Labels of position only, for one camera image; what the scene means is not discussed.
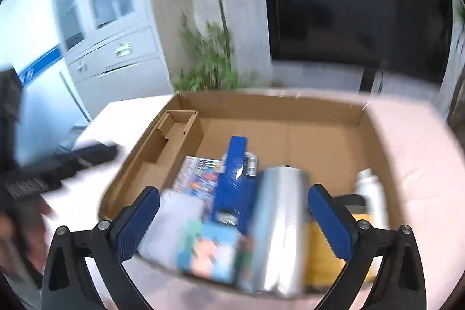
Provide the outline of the person's left hand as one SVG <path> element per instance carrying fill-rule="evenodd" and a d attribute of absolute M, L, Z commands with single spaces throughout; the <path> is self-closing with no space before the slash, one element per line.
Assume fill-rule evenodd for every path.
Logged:
<path fill-rule="evenodd" d="M 24 223 L 20 230 L 26 242 L 27 257 L 36 271 L 43 272 L 47 257 L 46 227 L 43 217 L 50 216 L 53 211 L 43 198 L 36 198 L 32 202 L 34 221 Z M 15 276 L 16 269 L 11 255 L 6 248 L 5 241 L 12 241 L 15 236 L 15 226 L 12 219 L 1 212 L 1 269 L 8 276 Z"/>

